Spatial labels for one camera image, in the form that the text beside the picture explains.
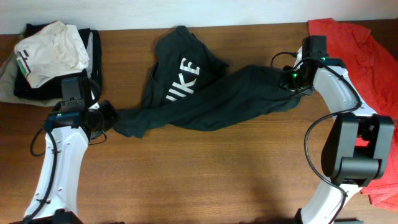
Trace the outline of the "dark green Nike t-shirt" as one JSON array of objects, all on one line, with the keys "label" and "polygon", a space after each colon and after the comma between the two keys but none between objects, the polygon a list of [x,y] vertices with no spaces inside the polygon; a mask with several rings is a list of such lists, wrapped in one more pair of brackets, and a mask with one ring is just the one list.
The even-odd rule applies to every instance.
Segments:
[{"label": "dark green Nike t-shirt", "polygon": [[172,124],[215,131],[260,115],[295,108],[302,94],[280,87],[282,75],[270,67],[246,65],[227,74],[217,58],[185,26],[177,26],[155,46],[139,109],[119,110],[114,130],[142,138],[146,131]]}]

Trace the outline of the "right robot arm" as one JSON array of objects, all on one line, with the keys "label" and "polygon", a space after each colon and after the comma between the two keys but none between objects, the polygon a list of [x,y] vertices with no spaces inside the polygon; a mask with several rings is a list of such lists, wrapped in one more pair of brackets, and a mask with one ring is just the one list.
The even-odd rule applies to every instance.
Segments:
[{"label": "right robot arm", "polygon": [[[348,200],[386,170],[392,144],[394,122],[376,113],[352,84],[346,65],[327,52],[326,37],[310,35],[293,54],[293,67],[284,67],[282,88],[296,96],[316,90],[329,114],[307,129],[304,151],[311,170],[321,182],[306,206],[297,210],[294,223],[338,223],[337,216]],[[332,118],[331,131],[321,154],[321,171],[313,165],[308,139],[320,122]]]}]

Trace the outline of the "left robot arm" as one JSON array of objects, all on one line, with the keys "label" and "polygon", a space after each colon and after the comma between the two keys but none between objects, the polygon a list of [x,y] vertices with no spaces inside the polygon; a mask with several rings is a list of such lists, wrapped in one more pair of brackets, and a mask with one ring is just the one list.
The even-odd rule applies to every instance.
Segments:
[{"label": "left robot arm", "polygon": [[98,101],[94,80],[65,78],[61,87],[63,99],[40,129],[45,132],[44,163],[22,223],[81,223],[77,190],[84,154],[119,119],[109,101]]}]

